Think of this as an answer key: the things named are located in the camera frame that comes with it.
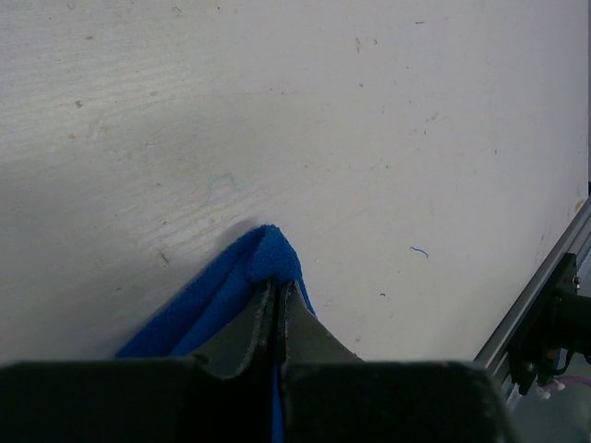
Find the table surface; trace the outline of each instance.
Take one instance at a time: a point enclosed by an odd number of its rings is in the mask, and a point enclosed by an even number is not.
[[[586,196],[586,0],[8,0],[0,65],[3,360],[266,222],[349,349],[470,359]]]

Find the blue towel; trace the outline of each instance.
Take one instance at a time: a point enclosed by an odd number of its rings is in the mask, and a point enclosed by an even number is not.
[[[116,357],[185,355],[228,324],[252,295],[252,284],[274,277],[279,285],[297,280],[314,312],[295,250],[279,228],[263,225],[225,249],[164,311],[136,334]],[[281,405],[274,380],[273,441],[283,441]]]

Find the blue cloth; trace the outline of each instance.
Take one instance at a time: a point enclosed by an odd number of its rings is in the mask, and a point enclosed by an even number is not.
[[[295,250],[279,228],[263,225],[225,249],[160,314],[141,329],[116,357],[185,355],[200,347],[244,309],[252,285],[275,278],[297,280],[312,312]],[[283,441],[281,406],[274,380],[273,441]]]

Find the black bracket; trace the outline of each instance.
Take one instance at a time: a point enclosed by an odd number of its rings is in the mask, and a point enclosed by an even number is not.
[[[563,374],[575,353],[591,354],[591,298],[577,294],[576,271],[576,255],[564,254],[509,343],[511,377],[522,395],[536,378]],[[561,349],[566,361],[558,368]]]

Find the white tabletop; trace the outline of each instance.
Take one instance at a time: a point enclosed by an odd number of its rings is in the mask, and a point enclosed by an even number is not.
[[[586,195],[586,0],[0,20],[4,360],[111,355],[264,222],[361,357],[473,358]]]

